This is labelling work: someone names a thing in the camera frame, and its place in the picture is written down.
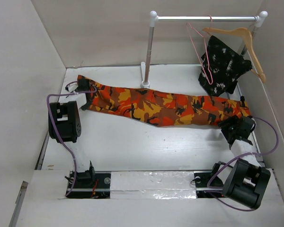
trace white enclosure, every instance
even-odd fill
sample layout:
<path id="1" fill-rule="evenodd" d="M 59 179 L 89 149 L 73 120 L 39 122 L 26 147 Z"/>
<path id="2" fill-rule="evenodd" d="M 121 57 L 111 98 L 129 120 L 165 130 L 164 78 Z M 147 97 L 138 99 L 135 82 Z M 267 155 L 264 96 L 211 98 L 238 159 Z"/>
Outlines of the white enclosure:
<path id="1" fill-rule="evenodd" d="M 274 169 L 276 179 L 272 176 L 263 209 L 257 213 L 233 213 L 211 199 L 197 203 L 148 203 L 147 200 L 140 200 L 140 208 L 130 200 L 121 203 L 119 200 L 97 201 L 100 205 L 96 205 L 89 202 L 94 200 L 79 202 L 63 199 L 66 189 L 63 176 L 72 170 L 72 159 L 54 140 L 48 143 L 42 170 L 34 171 L 48 129 L 45 100 L 49 93 L 60 93 L 63 82 L 75 79 L 77 74 L 112 86 L 140 86 L 142 78 L 139 64 L 146 57 L 151 10 L 169 16 L 253 16 L 262 10 L 268 11 L 268 17 L 253 43 L 266 73 L 267 83 L 263 85 L 252 73 L 247 73 L 239 80 L 240 89 L 253 115 L 270 121 L 280 134 L 277 151 L 264 159 L 266 166 Z M 201 30 L 209 23 L 196 22 L 192 25 Z M 249 25 L 241 22 L 213 24 L 226 30 Z M 239 38 L 218 37 L 234 50 L 239 49 Z M 195 34 L 193 38 L 199 53 L 203 53 L 202 39 Z M 185 22 L 164 22 L 156 26 L 151 62 L 174 64 L 151 66 L 151 88 L 188 95 L 204 94 L 197 78 L 190 78 L 190 75 L 197 77 L 198 69 L 192 64 L 198 61 Z M 68 68 L 74 66 L 86 68 Z M 175 77 L 178 77 L 177 83 L 173 84 Z M 236 90 L 231 98 L 238 99 L 239 96 Z M 103 152 L 99 145 L 96 145 L 96 150 L 87 152 L 91 160 L 95 157 L 96 170 L 208 169 L 216 161 L 228 161 L 233 157 L 227 149 L 227 143 L 220 141 L 218 130 L 209 126 L 154 128 L 117 116 L 103 116 L 94 112 L 80 114 L 81 122 L 98 127 L 98 134 L 84 131 L 79 139 L 85 137 L 87 141 L 88 136 L 93 136 L 96 142 L 106 143 Z M 106 130 L 101 130 L 100 123 L 93 123 L 87 116 L 107 121 L 104 124 Z M 113 132 L 109 131 L 112 124 L 120 127 L 125 125 L 121 132 L 130 130 L 132 133 L 128 138 L 133 143 L 122 142 L 122 135 L 118 131 L 114 132 L 118 141 L 114 141 Z M 268 126 L 258 124 L 255 135 L 261 152 L 267 152 L 274 146 L 274 133 Z M 89 143 L 93 141 L 81 144 L 89 146 Z M 110 147 L 114 147 L 120 155 L 112 152 Z M 135 222 L 143 224 L 138 217 L 143 208 L 148 209 L 146 213 L 150 220 L 145 222 L 148 225 L 161 223 L 160 220 L 167 216 L 163 224 L 191 226 L 191 222 L 202 215 L 199 210 L 208 209 L 211 213 L 218 210 L 220 215 L 225 216 L 224 219 L 213 216 L 213 223 L 209 220 L 208 225 L 219 222 L 221 226 L 284 226 L 284 0 L 0 0 L 0 227 L 9 225 L 23 181 L 29 184 L 20 213 L 23 220 L 18 220 L 18 226 L 73 226 L 76 219 L 81 220 L 82 225 L 110 226 L 111 223 L 94 217 L 93 222 L 88 222 L 84 210 L 90 209 L 88 214 L 99 212 L 98 217 L 101 217 L 95 206 L 102 206 L 110 212 L 109 218 L 116 218 L 120 225 L 122 217 L 128 214 L 114 214 L 114 210 L 133 210 L 128 226 L 138 226 Z M 190 215 L 190 208 L 194 210 L 194 215 L 185 219 Z M 65 210 L 71 209 L 76 218 L 72 219 L 70 215 L 61 221 L 63 216 L 69 215 Z M 185 212 L 177 214 L 180 209 Z M 264 222 L 260 222 L 257 215 L 262 215 Z"/>

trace camouflage pants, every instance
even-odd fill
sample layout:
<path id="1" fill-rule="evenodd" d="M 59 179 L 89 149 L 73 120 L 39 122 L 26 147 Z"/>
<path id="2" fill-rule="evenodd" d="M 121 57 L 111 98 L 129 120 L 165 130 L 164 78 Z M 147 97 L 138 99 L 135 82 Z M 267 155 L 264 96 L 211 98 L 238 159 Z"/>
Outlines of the camouflage pants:
<path id="1" fill-rule="evenodd" d="M 245 102 L 213 96 L 187 96 L 164 93 L 145 88 L 110 87 L 78 75 L 78 91 L 93 90 L 87 94 L 83 110 L 129 117 L 155 126 L 183 124 L 217 125 L 237 115 L 249 116 Z"/>

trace white rack post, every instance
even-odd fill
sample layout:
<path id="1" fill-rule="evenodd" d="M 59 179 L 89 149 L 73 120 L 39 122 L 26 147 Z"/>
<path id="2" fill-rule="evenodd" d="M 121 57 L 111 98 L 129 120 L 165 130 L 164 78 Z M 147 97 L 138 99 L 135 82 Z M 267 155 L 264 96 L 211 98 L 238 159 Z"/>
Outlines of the white rack post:
<path id="1" fill-rule="evenodd" d="M 151 21 L 150 21 L 150 30 L 148 36 L 148 46 L 147 46 L 147 54 L 146 54 L 146 63 L 141 62 L 141 73 L 142 73 L 142 88 L 150 88 L 151 83 L 149 81 L 149 72 L 151 65 L 151 49 L 152 49 L 152 40 L 153 40 L 153 32 L 155 28 L 155 24 L 158 21 L 220 21 L 220 22 L 255 22 L 255 27 L 252 30 L 253 37 L 255 36 L 258 29 L 263 24 L 265 18 L 267 17 L 267 12 L 262 11 L 259 16 L 253 17 L 159 17 L 156 11 L 152 11 L 150 13 Z M 243 48 L 241 55 L 244 55 L 246 52 L 246 47 Z"/>

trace wooden hanger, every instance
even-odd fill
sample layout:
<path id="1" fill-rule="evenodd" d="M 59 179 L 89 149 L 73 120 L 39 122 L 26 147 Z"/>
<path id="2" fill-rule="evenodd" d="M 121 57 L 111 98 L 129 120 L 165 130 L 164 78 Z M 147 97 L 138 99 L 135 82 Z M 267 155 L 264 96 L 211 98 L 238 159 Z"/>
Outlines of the wooden hanger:
<path id="1" fill-rule="evenodd" d="M 252 47 L 252 36 L 250 31 L 245 28 L 245 27 L 240 27 L 237 28 L 235 30 L 231 30 L 231 31 L 227 31 L 227 30 L 221 30 L 221 29 L 217 29 L 217 28 L 208 28 L 205 27 L 203 28 L 203 31 L 205 32 L 212 32 L 212 33 L 219 33 L 219 34 L 226 34 L 226 35 L 235 35 L 235 36 L 239 36 L 242 37 L 244 40 L 244 43 L 246 45 L 246 48 L 250 54 L 250 57 L 255 65 L 255 68 L 257 69 L 258 74 L 252 70 L 253 73 L 255 73 L 258 77 L 261 78 L 262 82 L 265 83 L 266 82 L 266 76 L 263 72 L 263 69 L 260 65 L 259 60 L 256 57 L 256 54 L 254 52 L 254 48 Z"/>

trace purple cable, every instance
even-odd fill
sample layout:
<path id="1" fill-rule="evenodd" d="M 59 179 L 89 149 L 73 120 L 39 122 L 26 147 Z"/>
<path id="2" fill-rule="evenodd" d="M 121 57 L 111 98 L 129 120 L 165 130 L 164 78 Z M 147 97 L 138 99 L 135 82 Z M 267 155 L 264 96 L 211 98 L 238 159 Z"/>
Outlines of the purple cable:
<path id="1" fill-rule="evenodd" d="M 236 207 L 233 207 L 227 203 L 225 203 L 224 201 L 220 200 L 218 197 L 214 196 L 212 193 L 222 193 L 221 191 L 214 191 L 214 190 L 211 190 L 211 191 L 205 191 L 205 193 L 209 193 L 211 196 L 213 196 L 215 199 L 217 199 L 218 201 L 220 201 L 221 203 L 223 203 L 224 205 L 230 207 L 230 208 L 233 208 L 235 210 L 238 210 L 238 211 L 244 211 L 244 212 L 250 212 L 250 211 L 254 211 L 252 209 L 249 209 L 249 210 L 244 210 L 244 209 L 240 209 L 240 208 L 236 208 Z"/>
<path id="2" fill-rule="evenodd" d="M 46 103 L 47 103 L 47 109 L 48 109 L 48 113 L 49 113 L 49 117 L 51 119 L 51 122 L 52 122 L 52 125 L 53 125 L 53 129 L 55 130 L 55 133 L 58 137 L 58 140 L 59 142 L 62 144 L 62 146 L 64 146 L 65 149 L 67 149 L 71 156 L 72 156 L 72 159 L 74 160 L 74 180 L 72 181 L 72 184 L 71 184 L 71 189 L 65 194 L 65 196 L 68 196 L 71 192 L 72 192 L 72 189 L 74 188 L 74 185 L 75 185 L 75 181 L 76 181 L 76 177 L 77 177 L 77 162 L 76 162 L 76 157 L 75 157 L 75 154 L 72 152 L 71 149 L 69 149 L 66 144 L 63 142 L 59 132 L 58 132 L 58 129 L 57 129 L 57 126 L 55 124 L 55 121 L 53 119 L 53 114 L 52 114 L 52 111 L 51 111 L 51 106 L 50 106 L 50 103 L 49 103 L 49 98 L 50 97 L 62 97 L 62 96 L 74 96 L 74 95 L 77 95 L 77 94 L 85 94 L 85 93 L 95 93 L 97 91 L 97 88 L 94 87 L 94 91 L 80 91 L 80 92 L 74 92 L 74 93 L 69 93 L 69 94 L 61 94 L 61 95 L 57 95 L 57 94 L 49 94 L 46 98 Z"/>
<path id="3" fill-rule="evenodd" d="M 65 86 L 65 89 L 68 88 L 69 85 L 74 84 L 74 83 L 77 83 L 77 81 L 73 81 L 73 82 L 71 82 L 71 83 L 68 83 L 68 84 Z"/>

